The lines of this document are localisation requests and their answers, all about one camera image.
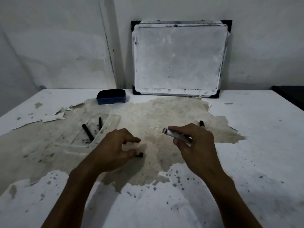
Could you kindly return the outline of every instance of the black corner protector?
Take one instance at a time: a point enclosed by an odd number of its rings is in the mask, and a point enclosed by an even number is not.
[[[134,27],[141,23],[141,21],[131,21],[131,32],[134,31]]]
[[[141,95],[140,92],[136,91],[135,86],[132,86],[132,94],[134,94],[134,95]]]
[[[219,92],[221,89],[218,89],[215,95],[211,95],[209,98],[219,98]]]
[[[228,32],[231,33],[232,28],[232,20],[221,20],[223,24],[226,24],[228,26]]]

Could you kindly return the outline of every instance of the right hand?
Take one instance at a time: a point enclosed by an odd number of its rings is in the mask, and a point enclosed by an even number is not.
[[[213,134],[204,126],[199,127],[191,123],[185,126],[169,126],[168,129],[192,137],[191,146],[176,138],[173,143],[181,151],[189,169],[204,182],[209,183],[226,175],[216,154]]]

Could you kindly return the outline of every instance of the white wall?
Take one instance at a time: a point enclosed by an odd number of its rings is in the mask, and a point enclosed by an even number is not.
[[[38,92],[0,31],[0,116]]]
[[[0,0],[0,24],[37,86],[116,88],[99,0]]]
[[[106,0],[115,10],[116,70],[134,82],[131,20],[233,20],[224,89],[304,85],[304,0]]]

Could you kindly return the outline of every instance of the clear plastic tray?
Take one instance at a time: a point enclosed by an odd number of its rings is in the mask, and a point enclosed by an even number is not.
[[[99,130],[99,117],[102,120],[102,128]],[[120,122],[120,116],[112,115],[109,107],[90,107],[89,111],[79,111],[74,115],[63,133],[55,140],[55,144],[72,147],[95,147],[105,135],[115,130]],[[94,137],[90,141],[82,124],[86,124]]]

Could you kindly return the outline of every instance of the table surface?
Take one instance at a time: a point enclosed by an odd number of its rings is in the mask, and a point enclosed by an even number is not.
[[[54,113],[94,98],[99,91],[42,90],[0,118],[0,135],[39,121],[45,112]],[[134,103],[161,97],[132,95],[129,90],[127,95]],[[273,91],[227,90],[219,99],[203,100],[208,102],[210,114],[225,116],[229,126],[246,137],[236,144],[216,143],[216,149],[224,170],[263,227],[302,227],[304,111]],[[156,191],[152,184],[127,183],[121,193],[96,182],[83,227],[221,227],[218,208],[205,184],[185,164],[173,164],[170,169],[171,173],[178,171],[180,177],[196,180],[186,183],[185,190],[172,186],[176,181],[173,176],[170,182],[158,183]],[[54,176],[59,185],[49,183]],[[1,227],[40,227],[67,178],[67,173],[53,170],[30,187],[29,179],[7,186],[0,197]]]

